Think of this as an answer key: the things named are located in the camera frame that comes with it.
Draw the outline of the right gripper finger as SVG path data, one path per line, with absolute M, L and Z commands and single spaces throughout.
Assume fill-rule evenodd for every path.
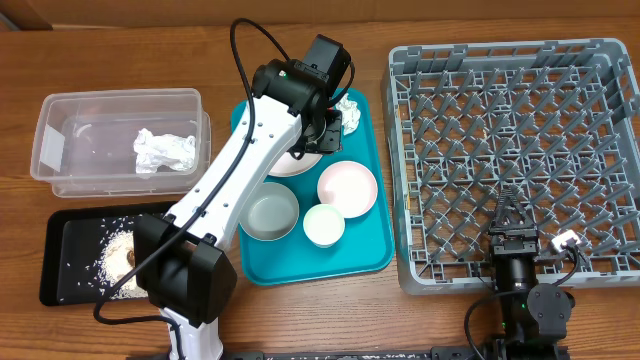
M 537 225 L 512 190 L 507 195 L 507 219 L 513 229 L 535 230 Z
M 509 231 L 513 229 L 514 202 L 513 190 L 510 187 L 503 188 L 494 210 L 494 218 L 492 220 L 492 229 L 494 231 Z

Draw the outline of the large pink plate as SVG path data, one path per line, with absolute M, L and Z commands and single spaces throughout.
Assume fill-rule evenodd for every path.
M 284 153 L 274 164 L 268 175 L 272 177 L 292 177 L 302 174 L 314 167 L 322 155 L 306 153 L 300 160 L 296 160 L 289 153 Z

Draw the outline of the pink bowl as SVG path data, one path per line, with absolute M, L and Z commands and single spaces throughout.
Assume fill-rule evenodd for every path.
M 317 195 L 322 204 L 336 208 L 347 219 L 367 213 L 375 204 L 378 183 L 373 173 L 361 163 L 340 161 L 328 166 L 320 175 Z

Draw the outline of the grey bowl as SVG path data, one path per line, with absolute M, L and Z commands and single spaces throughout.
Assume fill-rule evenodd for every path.
M 254 239 L 275 241 L 292 231 L 299 212 L 298 200 L 288 187 L 265 182 L 246 202 L 240 225 Z

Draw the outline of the gold foil wrapper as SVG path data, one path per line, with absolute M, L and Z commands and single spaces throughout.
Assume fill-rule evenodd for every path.
M 129 250 L 127 252 L 127 261 L 130 264 L 131 267 L 135 266 L 135 254 L 133 250 Z

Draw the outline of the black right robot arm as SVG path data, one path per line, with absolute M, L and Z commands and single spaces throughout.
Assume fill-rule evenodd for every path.
M 537 280 L 537 224 L 511 186 L 500 192 L 488 235 L 506 342 L 542 346 L 565 338 L 573 302 L 557 285 Z

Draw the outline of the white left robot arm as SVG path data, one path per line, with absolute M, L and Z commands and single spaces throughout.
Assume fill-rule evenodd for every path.
M 343 45 L 317 36 L 301 60 L 274 59 L 253 77 L 241 121 L 193 188 L 163 217 L 145 215 L 134 232 L 136 282 L 167 324 L 170 359 L 218 359 L 217 319 L 237 273 L 225 250 L 242 209 L 283 156 L 341 148 L 344 96 L 355 66 Z

